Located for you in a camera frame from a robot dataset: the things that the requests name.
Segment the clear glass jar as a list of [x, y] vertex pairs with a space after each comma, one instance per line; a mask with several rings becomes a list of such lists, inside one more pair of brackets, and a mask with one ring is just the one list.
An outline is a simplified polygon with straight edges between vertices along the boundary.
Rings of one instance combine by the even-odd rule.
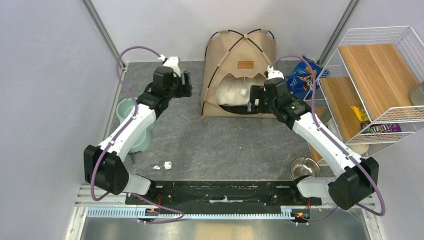
[[414, 106], [424, 105], [424, 83], [421, 82], [413, 90], [410, 91], [409, 98]]

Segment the steel pet bowl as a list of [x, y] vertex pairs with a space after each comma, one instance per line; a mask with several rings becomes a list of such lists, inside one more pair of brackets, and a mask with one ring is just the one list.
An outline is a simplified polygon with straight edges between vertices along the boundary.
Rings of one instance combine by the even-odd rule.
[[313, 159], [298, 157], [290, 164], [290, 176], [293, 180], [302, 176], [319, 178], [321, 177], [321, 169]]

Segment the white pompom toy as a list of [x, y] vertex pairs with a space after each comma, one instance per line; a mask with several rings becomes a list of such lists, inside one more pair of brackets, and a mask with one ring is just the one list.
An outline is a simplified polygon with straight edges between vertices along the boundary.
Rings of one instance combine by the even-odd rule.
[[247, 88], [247, 85], [246, 85], [246, 77], [245, 77], [245, 76], [243, 77], [243, 85], [241, 86], [240, 94], [241, 94], [244, 98], [246, 98], [246, 97], [247, 97], [247, 95], [248, 95], [248, 88]]

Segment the blue chip bag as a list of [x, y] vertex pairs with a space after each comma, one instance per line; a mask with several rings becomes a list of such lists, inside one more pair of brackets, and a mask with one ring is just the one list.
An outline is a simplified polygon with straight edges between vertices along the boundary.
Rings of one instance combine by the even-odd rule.
[[312, 97], [313, 78], [310, 68], [302, 60], [295, 66], [291, 75], [286, 78], [288, 91], [298, 99]]

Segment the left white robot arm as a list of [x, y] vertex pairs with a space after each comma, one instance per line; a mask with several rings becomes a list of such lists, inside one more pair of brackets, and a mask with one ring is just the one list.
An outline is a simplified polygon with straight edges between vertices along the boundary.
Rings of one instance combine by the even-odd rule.
[[149, 191], [152, 181], [129, 173], [125, 158], [140, 135], [168, 108], [170, 100], [191, 97], [192, 89], [188, 71], [177, 74], [172, 67], [157, 67], [152, 82], [134, 101], [135, 106], [122, 124], [98, 145], [84, 149], [84, 176], [94, 200], [100, 200], [95, 196], [95, 188], [113, 195], [145, 195]]

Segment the white fluffy pillow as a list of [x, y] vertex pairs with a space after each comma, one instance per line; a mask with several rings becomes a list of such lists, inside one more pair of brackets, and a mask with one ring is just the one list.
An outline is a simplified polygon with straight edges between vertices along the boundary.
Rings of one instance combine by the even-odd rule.
[[257, 74], [253, 78], [246, 77], [245, 83], [248, 89], [248, 93], [246, 97], [243, 97], [240, 94], [242, 85], [243, 85], [243, 77], [234, 77], [232, 74], [226, 75], [221, 82], [219, 83], [216, 90], [216, 102], [218, 105], [222, 106], [247, 106], [249, 96], [250, 96], [250, 88], [252, 85], [263, 86], [265, 82], [265, 78], [261, 74]]

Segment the yellow snack packet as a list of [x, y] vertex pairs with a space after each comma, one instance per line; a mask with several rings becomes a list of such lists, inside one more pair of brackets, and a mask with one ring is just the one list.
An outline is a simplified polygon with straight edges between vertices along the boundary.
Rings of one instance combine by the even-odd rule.
[[369, 122], [370, 119], [363, 107], [358, 106], [351, 106], [351, 110], [353, 111], [354, 115], [358, 119], [359, 122]]

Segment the cream round object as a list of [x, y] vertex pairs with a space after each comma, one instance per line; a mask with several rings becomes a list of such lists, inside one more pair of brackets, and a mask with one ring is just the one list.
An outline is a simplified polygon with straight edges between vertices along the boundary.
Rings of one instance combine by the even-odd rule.
[[347, 147], [359, 155], [363, 155], [369, 150], [368, 144], [348, 144]]

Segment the mint green bowl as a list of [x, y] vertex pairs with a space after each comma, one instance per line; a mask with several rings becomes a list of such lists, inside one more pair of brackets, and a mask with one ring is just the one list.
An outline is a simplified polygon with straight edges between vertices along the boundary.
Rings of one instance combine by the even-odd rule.
[[120, 132], [115, 140], [119, 153], [123, 156], [146, 151], [152, 143], [152, 128], [157, 119], [156, 113], [144, 104], [135, 105], [132, 98], [122, 100], [116, 110]]

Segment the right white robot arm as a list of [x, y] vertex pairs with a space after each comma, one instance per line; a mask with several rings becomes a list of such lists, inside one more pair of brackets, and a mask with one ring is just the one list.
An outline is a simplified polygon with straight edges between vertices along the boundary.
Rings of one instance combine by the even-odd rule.
[[330, 198], [348, 210], [378, 192], [379, 164], [363, 158], [339, 140], [302, 99], [288, 92], [282, 78], [252, 85], [248, 112], [273, 114], [276, 119], [305, 139], [327, 162], [334, 177], [301, 177], [296, 187], [305, 198]]

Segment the small white plastic cap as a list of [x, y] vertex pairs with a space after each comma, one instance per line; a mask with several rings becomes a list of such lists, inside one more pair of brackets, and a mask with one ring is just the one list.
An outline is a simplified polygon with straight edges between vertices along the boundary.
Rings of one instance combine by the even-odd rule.
[[166, 161], [166, 162], [164, 162], [164, 168], [165, 168], [166, 170], [170, 170], [170, 169], [172, 169], [172, 162], [171, 162], [171, 161]]

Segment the purple candy bag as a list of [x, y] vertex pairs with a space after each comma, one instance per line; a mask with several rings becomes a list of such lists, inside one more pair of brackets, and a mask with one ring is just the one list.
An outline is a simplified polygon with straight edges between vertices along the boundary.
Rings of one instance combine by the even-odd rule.
[[397, 123], [378, 123], [371, 124], [370, 126], [365, 126], [363, 128], [362, 134], [384, 134], [384, 133], [399, 133], [401, 132], [401, 127]]

